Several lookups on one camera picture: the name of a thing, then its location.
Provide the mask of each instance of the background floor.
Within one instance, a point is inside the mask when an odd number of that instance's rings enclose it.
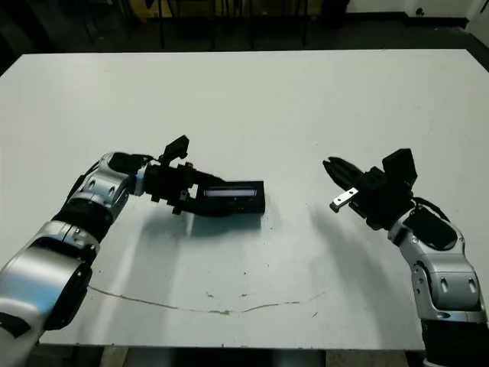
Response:
[[[247,18],[233,17],[216,18],[215,22],[206,18],[166,18],[163,49],[156,19],[128,24],[114,7],[96,6],[91,12],[80,12],[63,11],[58,0],[30,3],[61,52],[457,48],[469,50],[489,70],[489,50],[463,28],[436,23],[406,25],[399,14],[350,16],[335,30],[325,29],[318,18],[304,21],[292,16],[254,17],[252,23]],[[37,52],[2,7],[0,33],[17,55]]]

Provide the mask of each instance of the silver robot arm segment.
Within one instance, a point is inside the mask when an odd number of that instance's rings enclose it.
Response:
[[[113,156],[80,177],[62,210],[0,272],[0,366],[23,365],[45,330],[73,319],[100,241],[128,195],[143,193],[149,158],[128,174],[109,167]]]
[[[129,195],[166,200],[173,213],[201,216],[244,213],[239,200],[191,197],[199,185],[242,187],[198,171],[190,162],[171,167],[187,156],[183,135],[154,159],[149,155],[105,154],[73,185],[61,210],[0,271],[0,367],[22,365],[45,330],[58,330],[74,318],[92,276],[91,265]],[[264,195],[247,213],[264,211]]]
[[[344,193],[330,204],[349,205],[373,230],[385,229],[411,269],[423,330],[426,365],[486,365],[489,329],[481,287],[465,257],[465,240],[436,205],[414,197],[410,149],[382,160],[384,171],[363,172],[331,157],[323,165]]]

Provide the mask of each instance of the crack on table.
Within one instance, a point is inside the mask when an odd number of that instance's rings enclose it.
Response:
[[[304,304],[306,302],[310,302],[312,300],[315,300],[316,298],[319,298],[326,293],[326,291],[323,291],[323,292],[320,292],[320,293],[316,294],[315,296],[307,298],[305,300],[290,300],[290,301],[286,301],[286,302],[277,302],[277,303],[272,303],[272,304],[261,304],[259,306],[246,308],[244,310],[199,310],[196,308],[171,306],[169,304],[164,304],[161,302],[154,302],[151,300],[142,300],[140,298],[128,297],[128,296],[125,296],[123,294],[115,294],[112,292],[104,291],[102,289],[98,289],[97,287],[93,287],[92,285],[89,285],[88,289],[90,289],[91,291],[95,291],[97,293],[103,294],[105,296],[115,297],[115,298],[119,298],[121,300],[129,300],[132,302],[138,302],[140,304],[147,304],[150,306],[162,307],[162,308],[166,308],[168,310],[178,310],[178,311],[186,311],[186,312],[194,312],[194,313],[216,313],[218,315],[223,315],[223,316],[229,316],[233,313],[248,313],[248,312],[261,310],[262,308],[268,308],[268,307],[279,307],[279,306],[286,306],[286,305],[291,305],[291,304]]]

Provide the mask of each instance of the white tabletop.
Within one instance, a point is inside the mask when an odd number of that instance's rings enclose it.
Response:
[[[74,321],[43,343],[419,349],[410,271],[385,232],[328,203],[322,159],[413,149],[418,196],[468,240],[489,297],[489,74],[464,50],[23,56],[0,78],[0,262],[102,154],[264,180],[261,219],[131,198]]]

